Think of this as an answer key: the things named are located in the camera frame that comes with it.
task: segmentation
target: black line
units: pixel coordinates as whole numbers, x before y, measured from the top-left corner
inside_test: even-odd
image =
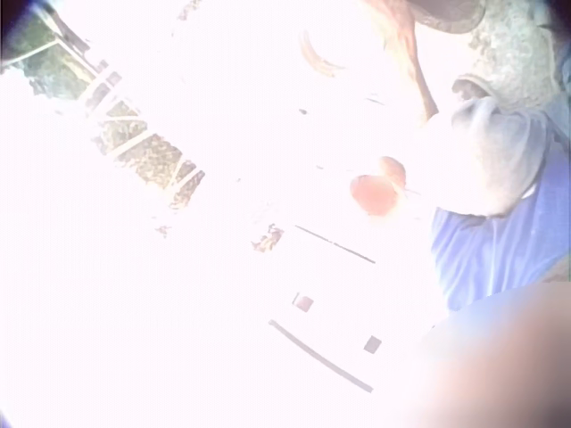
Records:
[[[354,384],[355,386],[358,386],[359,388],[361,388],[362,390],[371,393],[373,391],[373,387],[370,385],[367,385],[366,383],[364,383],[363,381],[360,381],[359,379],[357,379],[355,376],[353,376],[352,374],[349,374],[347,372],[345,372],[341,367],[336,366],[335,364],[333,364],[331,361],[329,361],[328,359],[320,356],[315,350],[313,350],[312,348],[310,348],[309,346],[307,346],[305,343],[303,343],[302,341],[300,341],[298,338],[296,338],[293,334],[289,333],[284,327],[282,327],[280,324],[278,324],[276,321],[274,321],[273,319],[271,319],[269,321],[269,324],[272,327],[275,327],[276,330],[278,330],[280,333],[282,333],[287,339],[289,339],[290,341],[292,341],[293,343],[295,343],[298,347],[300,347],[302,350],[304,350],[305,352],[307,352],[308,354],[310,354],[312,357],[314,357],[317,361],[319,361],[321,364],[327,366],[328,368],[330,368],[331,370],[333,370],[334,372],[336,372],[338,375],[344,377],[345,379],[347,379],[349,382],[351,382],[352,384]]]
[[[316,234],[315,232],[311,232],[310,230],[306,229],[305,227],[301,227],[301,226],[297,226],[297,225],[295,225],[295,227],[297,227],[298,229],[302,230],[302,231],[305,232],[306,234],[313,235],[313,236],[315,236],[316,238],[319,238],[319,239],[321,239],[322,241],[325,241],[326,243],[331,243],[331,244],[334,245],[335,247],[338,247],[338,248],[341,248],[342,250],[348,251],[348,252],[350,252],[351,254],[353,254],[354,256],[360,257],[361,259],[366,260],[366,261],[368,261],[369,263],[373,263],[374,265],[376,264],[376,262],[375,262],[373,259],[370,259],[370,258],[367,257],[367,256],[363,256],[362,254],[359,254],[359,253],[356,252],[356,251],[350,250],[350,249],[347,248],[347,247],[343,247],[342,245],[340,245],[340,244],[338,244],[338,243],[334,243],[333,241],[330,241],[330,240],[328,240],[327,238],[325,238],[325,237],[323,237],[323,236],[321,236],[321,235]]]

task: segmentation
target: blue shirt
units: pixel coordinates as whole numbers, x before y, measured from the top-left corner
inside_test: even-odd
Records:
[[[437,210],[432,254],[449,310],[532,284],[571,252],[569,152],[553,143],[535,192],[504,218]]]

